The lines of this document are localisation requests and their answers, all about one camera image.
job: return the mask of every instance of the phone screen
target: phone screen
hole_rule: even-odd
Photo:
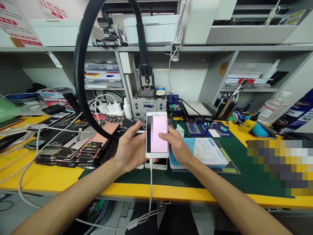
[[[168,152],[167,141],[159,133],[167,133],[167,116],[147,116],[147,153]]]

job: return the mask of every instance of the white smartphone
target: white smartphone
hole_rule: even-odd
[[[149,161],[146,161],[145,168],[150,169]],[[167,158],[160,158],[157,163],[152,164],[154,170],[167,170]]]
[[[159,137],[168,133],[166,112],[147,112],[146,158],[168,158],[169,143]]]

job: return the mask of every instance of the green anti-static mat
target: green anti-static mat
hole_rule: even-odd
[[[179,125],[186,133],[189,133],[185,122],[181,121]],[[263,165],[253,164],[253,157],[247,156],[247,148],[236,137],[220,137],[213,139],[220,142],[241,173],[219,174],[221,177],[246,194],[287,197],[286,189],[281,187],[280,181],[270,179],[270,173],[264,172]],[[92,170],[84,170],[79,179],[90,172],[92,172]],[[150,184],[150,170],[135,169],[119,177],[115,183]],[[191,173],[172,172],[169,163],[166,171],[153,170],[153,184],[204,188]]]

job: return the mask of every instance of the stack of papers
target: stack of papers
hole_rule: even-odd
[[[183,138],[188,149],[197,159],[210,168],[224,168],[228,160],[211,138]],[[174,170],[184,170],[170,150],[170,167]]]

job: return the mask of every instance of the black hose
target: black hose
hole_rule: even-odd
[[[141,61],[144,64],[149,64],[148,62],[148,53],[147,53],[147,46],[144,36],[144,29],[141,17],[141,11],[139,4],[136,0],[128,0],[131,7],[133,8],[136,20],[137,20],[137,33],[138,33],[138,40],[139,40],[139,50]],[[84,84],[84,64],[85,64],[85,57],[86,51],[88,46],[89,37],[91,34],[91,30],[94,26],[95,20],[97,19],[98,13],[105,3],[105,0],[90,0],[87,4],[86,10],[84,12],[84,16],[81,20],[81,24],[79,27],[75,52],[74,52],[74,81],[75,81],[75,89],[77,94],[77,100],[81,107],[81,110],[88,121],[88,123],[95,129],[103,137],[107,138],[108,140],[118,141],[119,138],[110,135],[105,130],[103,130],[93,115],[90,112],[89,105],[86,98],[85,93],[85,84]]]

